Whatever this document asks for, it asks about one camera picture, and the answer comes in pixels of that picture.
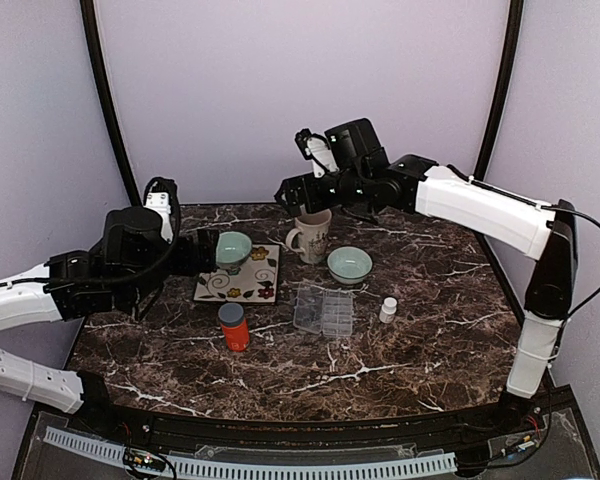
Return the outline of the clear plastic pill organizer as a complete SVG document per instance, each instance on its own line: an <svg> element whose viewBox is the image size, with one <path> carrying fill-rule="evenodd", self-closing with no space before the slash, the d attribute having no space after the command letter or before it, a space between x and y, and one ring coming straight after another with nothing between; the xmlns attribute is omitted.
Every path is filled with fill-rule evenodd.
<svg viewBox="0 0 600 480"><path fill-rule="evenodd" d="M296 291L293 325L306 333L348 338L353 333L354 296L350 291L302 283Z"/></svg>

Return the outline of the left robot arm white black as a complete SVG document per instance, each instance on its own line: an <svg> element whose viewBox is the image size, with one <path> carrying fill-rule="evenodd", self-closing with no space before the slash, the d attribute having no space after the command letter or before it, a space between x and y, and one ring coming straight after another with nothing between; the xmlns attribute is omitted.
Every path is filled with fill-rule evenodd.
<svg viewBox="0 0 600 480"><path fill-rule="evenodd" d="M183 236L180 226L179 214L147 207L109 212L103 236L90 250L53 256L0 282L0 331L111 311L143 318L169 277L196 277L216 265L218 231ZM81 412L100 436L121 427L120 412L108 404L96 374L54 369L0 348L0 391L64 413Z"/></svg>

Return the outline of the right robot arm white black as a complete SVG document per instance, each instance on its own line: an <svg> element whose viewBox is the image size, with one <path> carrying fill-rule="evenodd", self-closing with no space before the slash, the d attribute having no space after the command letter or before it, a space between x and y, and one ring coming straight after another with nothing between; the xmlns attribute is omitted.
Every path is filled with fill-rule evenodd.
<svg viewBox="0 0 600 480"><path fill-rule="evenodd" d="M414 154L391 162L367 118L321 135L303 129L295 143L313 170L283 180L274 195L293 217L357 203L373 213L391 207L454 222L534 260L521 336L506 383L510 396L490 413L497 432L514 432L529 416L525 399L538 391L570 316L577 271L573 205L522 197Z"/></svg>

